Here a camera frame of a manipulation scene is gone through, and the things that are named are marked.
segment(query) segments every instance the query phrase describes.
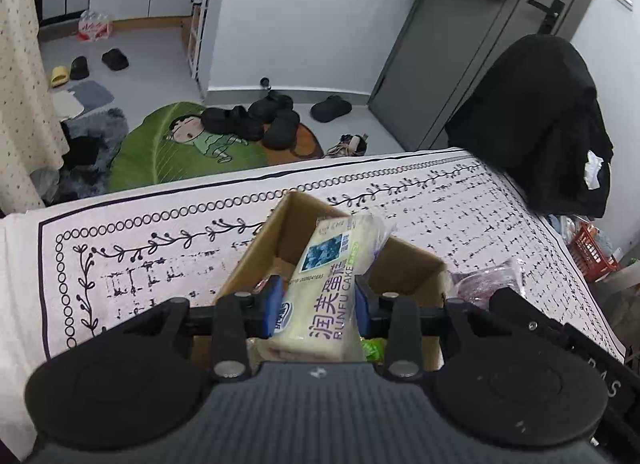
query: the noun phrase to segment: curtain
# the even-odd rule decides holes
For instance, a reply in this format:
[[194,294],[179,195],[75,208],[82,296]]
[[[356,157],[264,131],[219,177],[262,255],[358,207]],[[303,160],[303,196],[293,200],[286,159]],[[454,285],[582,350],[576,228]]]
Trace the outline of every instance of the curtain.
[[0,0],[0,209],[44,207],[29,174],[62,167],[68,144],[47,92],[33,0]]

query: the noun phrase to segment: black jacket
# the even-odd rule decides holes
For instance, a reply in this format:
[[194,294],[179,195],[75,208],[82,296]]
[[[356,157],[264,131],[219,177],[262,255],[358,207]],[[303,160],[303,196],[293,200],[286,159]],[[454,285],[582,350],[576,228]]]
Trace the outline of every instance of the black jacket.
[[[580,54],[556,36],[531,35],[503,52],[446,125],[449,145],[508,173],[543,214],[600,218],[613,145]],[[600,188],[584,182],[591,150]]]

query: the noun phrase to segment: black circular disc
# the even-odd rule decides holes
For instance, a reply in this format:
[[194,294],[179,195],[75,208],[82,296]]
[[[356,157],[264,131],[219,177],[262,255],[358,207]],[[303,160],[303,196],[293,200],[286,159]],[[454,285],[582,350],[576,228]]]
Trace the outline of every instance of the black circular disc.
[[593,433],[608,397],[587,363],[539,341],[484,345],[436,373],[436,399],[455,423],[504,446],[556,446]]
[[25,403],[40,434],[67,447],[123,449],[175,429],[195,412],[203,376],[187,361],[153,338],[96,341],[30,377]]

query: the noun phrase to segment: blue-gray mat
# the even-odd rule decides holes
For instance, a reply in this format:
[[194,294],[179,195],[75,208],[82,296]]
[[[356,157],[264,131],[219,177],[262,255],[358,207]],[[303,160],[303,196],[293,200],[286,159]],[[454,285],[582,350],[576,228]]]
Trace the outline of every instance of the blue-gray mat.
[[127,119],[120,108],[97,111],[65,121],[69,138],[92,137],[99,141],[95,163],[60,168],[58,191],[49,205],[102,195],[107,192],[109,169],[129,132]]
[[84,111],[79,117],[113,101],[113,94],[95,81],[79,82],[69,88],[68,92],[84,106]]

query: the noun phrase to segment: black slipper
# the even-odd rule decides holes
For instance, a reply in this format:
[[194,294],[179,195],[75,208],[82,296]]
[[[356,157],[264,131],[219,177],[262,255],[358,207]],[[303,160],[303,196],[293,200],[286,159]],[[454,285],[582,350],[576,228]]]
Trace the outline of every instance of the black slipper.
[[102,55],[102,63],[107,65],[114,72],[123,70],[129,66],[129,60],[120,49],[111,49]]
[[348,100],[344,100],[340,95],[330,95],[311,107],[311,117],[318,123],[328,123],[337,117],[347,115],[350,111],[351,103]]
[[293,110],[293,100],[289,95],[282,95],[271,90],[266,97],[249,106],[249,115],[265,124],[271,124],[278,110]]
[[89,66],[86,64],[86,58],[84,56],[78,56],[71,62],[71,68],[69,69],[69,79],[79,81],[89,77]]
[[206,108],[200,115],[200,121],[206,131],[219,135],[237,135],[252,142],[264,135],[262,123],[249,116],[244,106],[236,106],[233,110]]
[[300,116],[289,109],[278,110],[269,129],[264,132],[262,145],[269,149],[288,149],[296,142]]

